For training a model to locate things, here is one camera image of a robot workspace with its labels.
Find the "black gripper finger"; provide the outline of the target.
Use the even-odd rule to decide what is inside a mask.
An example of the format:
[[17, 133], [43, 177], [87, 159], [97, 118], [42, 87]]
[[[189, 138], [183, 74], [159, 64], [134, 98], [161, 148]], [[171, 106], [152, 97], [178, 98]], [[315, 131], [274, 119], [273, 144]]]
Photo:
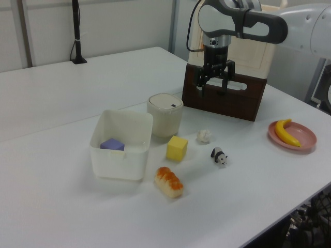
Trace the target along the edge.
[[195, 87], [201, 98], [203, 98], [205, 95], [205, 86], [208, 81], [209, 81], [209, 77], [207, 75], [205, 75], [204, 68], [196, 67], [195, 68]]
[[225, 67], [222, 70], [220, 77], [222, 78], [222, 85], [221, 85], [221, 94], [225, 95], [228, 89], [228, 82], [233, 80], [235, 76], [235, 62], [232, 60], [227, 60], [225, 63]]

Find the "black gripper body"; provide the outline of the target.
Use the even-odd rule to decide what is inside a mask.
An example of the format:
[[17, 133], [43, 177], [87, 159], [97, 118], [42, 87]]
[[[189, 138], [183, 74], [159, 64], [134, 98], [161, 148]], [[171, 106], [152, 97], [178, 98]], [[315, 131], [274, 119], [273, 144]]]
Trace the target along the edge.
[[225, 71], [228, 61], [228, 46], [216, 48], [204, 47], [204, 77], [205, 78], [226, 78]]

